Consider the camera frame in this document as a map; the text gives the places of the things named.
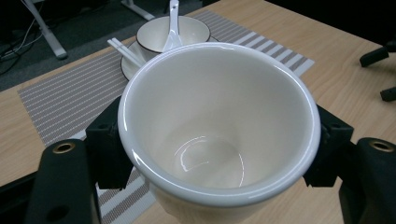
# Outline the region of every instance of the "ceramic spoon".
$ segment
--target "ceramic spoon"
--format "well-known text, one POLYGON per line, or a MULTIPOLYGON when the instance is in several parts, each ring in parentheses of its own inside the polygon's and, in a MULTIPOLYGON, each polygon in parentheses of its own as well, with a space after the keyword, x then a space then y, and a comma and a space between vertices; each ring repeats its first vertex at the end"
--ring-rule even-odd
POLYGON ((163 47, 163 52, 182 46, 181 38, 178 34, 178 0, 170 0, 169 11, 169 34, 163 47))

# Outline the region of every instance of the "white plate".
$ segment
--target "white plate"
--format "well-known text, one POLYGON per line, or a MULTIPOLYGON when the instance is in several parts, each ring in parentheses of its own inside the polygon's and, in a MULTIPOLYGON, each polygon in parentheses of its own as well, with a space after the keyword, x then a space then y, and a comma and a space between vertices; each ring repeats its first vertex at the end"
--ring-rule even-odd
MULTIPOLYGON (((218 42, 218 40, 215 39, 214 37, 210 37, 209 42, 218 42)), ((146 61, 143 58, 143 56, 141 55, 138 43, 136 41, 134 43, 132 43, 128 47, 128 49, 131 52, 133 52, 136 55, 136 57, 141 59, 143 62, 146 61)), ((128 80, 131 80, 131 78, 134 76, 134 74, 139 70, 139 67, 136 66, 134 63, 131 63, 129 60, 126 60, 125 57, 122 56, 122 58, 121 58, 121 70, 122 70, 122 73, 125 75, 125 77, 128 80)))

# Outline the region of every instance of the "white bowl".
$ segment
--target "white bowl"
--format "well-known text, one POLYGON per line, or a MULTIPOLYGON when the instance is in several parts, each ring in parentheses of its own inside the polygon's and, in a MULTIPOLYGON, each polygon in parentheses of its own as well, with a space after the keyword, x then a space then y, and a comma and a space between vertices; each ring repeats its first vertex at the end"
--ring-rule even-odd
POLYGON ((319 124, 310 92, 285 65, 226 43, 152 59, 119 109, 129 158, 182 223, 240 221, 290 187, 315 158, 319 124))
MULTIPOLYGON (((209 28, 201 21, 191 17, 178 17, 179 34, 183 45, 206 42, 210 38, 209 28)), ((160 17, 146 22, 139 28, 136 41, 142 55, 149 61, 160 53, 169 33, 169 17, 160 17)))

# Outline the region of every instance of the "bowl rim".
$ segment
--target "bowl rim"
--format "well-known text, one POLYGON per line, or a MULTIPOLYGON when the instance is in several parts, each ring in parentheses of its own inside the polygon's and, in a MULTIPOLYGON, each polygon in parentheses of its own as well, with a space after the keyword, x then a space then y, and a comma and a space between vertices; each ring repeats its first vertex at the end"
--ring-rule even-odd
MULTIPOLYGON (((201 25, 203 25, 203 27, 206 28, 206 30, 207 30, 207 32, 208 32, 208 36, 207 36, 207 38, 206 38, 205 40, 200 40, 200 42, 207 42, 207 41, 210 39, 210 36, 211 36, 210 29, 209 29, 209 27, 208 27, 204 22, 202 22, 202 21, 200 21, 200 20, 197 20, 197 19, 195 19, 195 18, 193 18, 193 17, 187 17, 187 16, 178 16, 178 17, 181 18, 182 20, 190 20, 190 21, 194 21, 194 22, 200 23, 201 25)), ((169 16, 164 16, 164 17, 156 18, 156 19, 151 20, 151 21, 163 21, 163 20, 169 20, 169 16)), ((140 40, 141 38, 139 38, 139 31, 141 31, 142 28, 143 28, 145 25, 149 24, 151 21, 148 21, 147 23, 143 24, 143 25, 137 30, 137 33, 136 33, 136 42, 139 44, 139 46, 140 46, 142 49, 145 49, 145 50, 147 50, 147 51, 149 51, 149 52, 152 52, 152 53, 155 53, 155 54, 161 54, 161 53, 163 53, 162 51, 158 51, 158 50, 155 50, 155 49, 151 49, 151 48, 149 48, 149 47, 143 45, 143 44, 142 44, 142 41, 140 40)))
POLYGON ((122 93, 118 114, 118 125, 120 140, 128 157, 134 164, 135 168, 148 179, 150 184, 153 184, 162 191, 165 191, 181 200, 212 207, 239 207, 261 203, 283 192, 285 189, 297 182, 309 168, 318 151, 320 140, 320 119, 318 115, 318 107, 305 84, 295 76, 288 67, 274 58, 255 49, 222 42, 205 42, 171 49, 146 63, 139 69, 139 71, 137 71, 134 78, 128 82, 124 92, 122 93), (263 57, 264 60, 284 70, 285 76, 289 76, 289 78, 291 78, 299 87, 299 91, 304 94, 304 99, 308 106, 309 118, 311 118, 309 126, 312 127, 312 130, 308 134, 308 140, 304 143, 305 150, 304 153, 302 153, 303 156, 298 160, 298 162, 295 162, 295 164, 292 165, 282 178, 269 179, 267 181, 257 182, 235 189, 210 189, 197 187, 192 184, 185 183, 166 173, 157 164, 155 164, 149 156, 146 155, 142 148, 134 145, 133 140, 131 140, 133 138, 128 133, 128 127, 125 123, 125 114, 127 114, 125 109, 126 103, 128 103, 131 98, 130 95, 133 92, 134 86, 138 85, 139 79, 145 75, 145 70, 155 65, 157 62, 166 60, 175 54, 201 48, 237 49, 244 53, 254 54, 256 57, 263 57))

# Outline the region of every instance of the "table mat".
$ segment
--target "table mat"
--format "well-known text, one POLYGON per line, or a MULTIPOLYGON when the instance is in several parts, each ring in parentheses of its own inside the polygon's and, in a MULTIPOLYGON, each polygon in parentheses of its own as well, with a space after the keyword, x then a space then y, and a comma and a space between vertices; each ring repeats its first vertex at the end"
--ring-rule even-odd
MULTIPOLYGON (((250 47, 276 58, 297 76, 314 62, 271 39, 229 21, 209 10, 193 16, 204 22, 220 42, 250 47)), ((120 68, 121 55, 112 50, 19 91, 44 145, 67 138, 85 137, 88 125, 128 83, 120 68)), ((126 189, 98 189, 102 222, 131 223, 155 198, 133 169, 126 189)))

